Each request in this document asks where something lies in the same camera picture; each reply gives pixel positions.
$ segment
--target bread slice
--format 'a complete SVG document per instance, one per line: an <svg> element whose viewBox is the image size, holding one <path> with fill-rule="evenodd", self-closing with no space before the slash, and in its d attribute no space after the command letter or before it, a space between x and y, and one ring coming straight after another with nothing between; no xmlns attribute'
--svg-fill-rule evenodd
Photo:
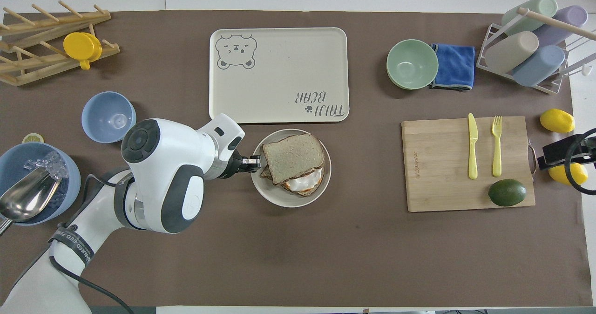
<svg viewBox="0 0 596 314"><path fill-rule="evenodd" d="M267 178L273 181L273 178L271 177L271 172L269 171L269 165L265 166L263 171L261 171L261 178Z"/></svg>
<svg viewBox="0 0 596 314"><path fill-rule="evenodd" d="M318 138L311 134L286 137L279 142L263 144L273 184L298 178L321 168L325 152Z"/></svg>

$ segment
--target green lime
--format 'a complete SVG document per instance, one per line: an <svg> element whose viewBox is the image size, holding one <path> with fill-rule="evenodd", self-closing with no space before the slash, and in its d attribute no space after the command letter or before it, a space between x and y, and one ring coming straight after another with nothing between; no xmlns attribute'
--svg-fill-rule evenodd
<svg viewBox="0 0 596 314"><path fill-rule="evenodd" d="M503 179L488 190L490 200L498 206L514 206L526 198L526 187L515 179Z"/></svg>

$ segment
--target beige cup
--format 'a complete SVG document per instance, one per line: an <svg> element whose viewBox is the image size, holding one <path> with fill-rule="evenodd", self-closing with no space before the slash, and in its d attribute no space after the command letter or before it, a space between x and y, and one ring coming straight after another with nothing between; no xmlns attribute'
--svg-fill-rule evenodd
<svg viewBox="0 0 596 314"><path fill-rule="evenodd" d="M486 49L486 66L496 73L504 74L523 63L536 49L538 37L530 31L519 32Z"/></svg>

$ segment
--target black cable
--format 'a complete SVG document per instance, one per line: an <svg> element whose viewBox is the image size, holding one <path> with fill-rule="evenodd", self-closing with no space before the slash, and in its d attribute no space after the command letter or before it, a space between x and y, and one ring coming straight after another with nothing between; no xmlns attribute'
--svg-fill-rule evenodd
<svg viewBox="0 0 596 314"><path fill-rule="evenodd" d="M56 261L56 259L53 257L53 255L51 255L49 257L49 262L52 263L52 266L57 269L58 271L62 272L63 274L66 274L67 276L69 276L70 278L73 278L74 280L80 282L81 284L91 287L93 289L95 289L96 291L99 291L100 293L103 293L104 295L107 295L108 297L112 298L113 301L117 302L119 305L121 305L126 312L129 312L130 314L135 314L135 312L132 311L132 308L128 307L128 305L126 305L126 303L124 301L122 301L122 299L120 299L119 297L115 296L113 293L111 293L110 291L97 286L96 284L93 284L92 282L90 282L89 280L86 280L83 277L77 276L76 274L70 272L69 270L65 269L62 265L58 264L58 262Z"/></svg>
<svg viewBox="0 0 596 314"><path fill-rule="evenodd" d="M578 191L581 191L581 193L584 193L587 195L596 195L596 189L592 190L592 189L583 188L575 181L575 179L571 175L571 158L573 157L573 153L575 152L575 150L577 148L579 148L579 145L581 144L581 142L583 142L583 140L585 140L591 134L594 134L594 133L596 133L596 129L590 129L586 133L579 136L579 138L577 138L575 140L575 142L571 143L571 145L569 146L569 148L567 150L567 153L565 154L565 161L563 163L564 169L565 169L565 176L567 177L567 180L569 180L569 183L571 184L571 186L573 186L573 188L577 189Z"/></svg>
<svg viewBox="0 0 596 314"><path fill-rule="evenodd" d="M83 185L83 198L82 198L83 203L85 203L85 201L87 200L87 192L89 190L89 181L91 179L95 179L98 183L104 184L106 186L116 187L115 183L104 181L104 180L96 177L94 174L89 174L87 176L87 178L85 178L85 184Z"/></svg>

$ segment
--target bear face drawing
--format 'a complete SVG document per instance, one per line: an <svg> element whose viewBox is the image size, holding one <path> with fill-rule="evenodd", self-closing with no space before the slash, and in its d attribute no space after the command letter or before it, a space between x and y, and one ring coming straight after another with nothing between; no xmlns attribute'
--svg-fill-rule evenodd
<svg viewBox="0 0 596 314"><path fill-rule="evenodd" d="M219 55L217 65L221 69L242 65L244 68L255 66L255 49L257 40L253 36L245 38L241 34L232 34L228 38L221 36L215 42L215 49Z"/></svg>

